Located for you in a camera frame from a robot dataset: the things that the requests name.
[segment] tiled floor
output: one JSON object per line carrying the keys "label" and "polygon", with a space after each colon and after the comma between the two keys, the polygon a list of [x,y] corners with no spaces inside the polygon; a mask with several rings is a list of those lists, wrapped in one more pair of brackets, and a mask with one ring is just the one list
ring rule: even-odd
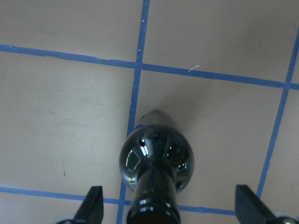
{"label": "tiled floor", "polygon": [[152,110],[194,151],[182,224],[238,223],[239,183],[299,216],[298,11],[295,0],[2,3],[1,219],[50,224],[102,185],[103,223],[124,224],[133,193],[118,156]]}

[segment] scratch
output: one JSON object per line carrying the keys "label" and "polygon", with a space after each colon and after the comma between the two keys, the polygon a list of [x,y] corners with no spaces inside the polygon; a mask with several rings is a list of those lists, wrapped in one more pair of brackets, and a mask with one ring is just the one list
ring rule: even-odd
{"label": "scratch", "polygon": [[188,72],[192,71],[193,69],[199,67],[199,65],[196,65],[195,67],[191,68]]}

